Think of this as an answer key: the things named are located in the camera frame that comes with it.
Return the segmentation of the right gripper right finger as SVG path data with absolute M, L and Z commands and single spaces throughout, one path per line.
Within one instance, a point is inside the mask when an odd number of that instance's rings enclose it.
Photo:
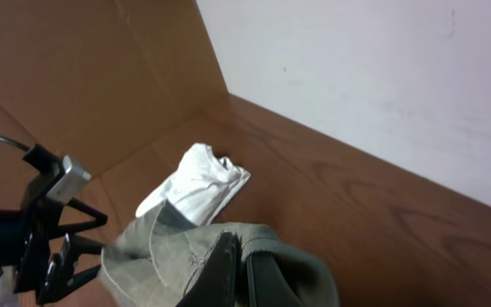
M 302 307 L 274 256 L 257 252 L 246 260 L 250 307 Z

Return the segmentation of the grey-green shorts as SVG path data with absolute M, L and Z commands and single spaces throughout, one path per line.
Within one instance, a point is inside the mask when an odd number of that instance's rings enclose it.
M 240 271 L 253 253 L 271 253 L 301 305 L 340 305 L 327 266 L 288 246 L 269 226 L 196 226 L 167 202 L 136 218 L 113 245 L 103 248 L 99 278 L 121 306 L 175 306 L 193 288 L 224 233 L 237 238 Z

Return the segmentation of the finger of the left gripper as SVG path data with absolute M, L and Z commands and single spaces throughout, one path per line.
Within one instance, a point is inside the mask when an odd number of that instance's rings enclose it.
M 36 302 L 55 303 L 94 280 L 101 268 L 99 264 L 75 273 L 76 263 L 81 255 L 100 255 L 102 248 L 103 245 L 95 240 L 65 234 L 61 251 L 51 256 L 49 267 L 42 275 Z
M 99 228 L 106 223 L 106 214 L 80 200 L 72 199 L 62 209 L 57 230 L 62 234 L 76 234 Z

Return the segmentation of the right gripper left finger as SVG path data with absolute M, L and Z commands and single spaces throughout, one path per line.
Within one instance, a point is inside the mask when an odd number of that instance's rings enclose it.
M 234 307 L 239 253 L 236 236 L 223 233 L 194 286 L 176 307 Z

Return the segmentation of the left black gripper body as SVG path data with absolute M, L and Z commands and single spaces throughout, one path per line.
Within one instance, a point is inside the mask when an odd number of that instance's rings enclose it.
M 49 242 L 58 237 L 58 201 L 51 184 L 30 185 L 25 206 L 0 210 L 0 267 L 10 266 L 14 291 L 58 292 L 58 257 L 50 256 Z

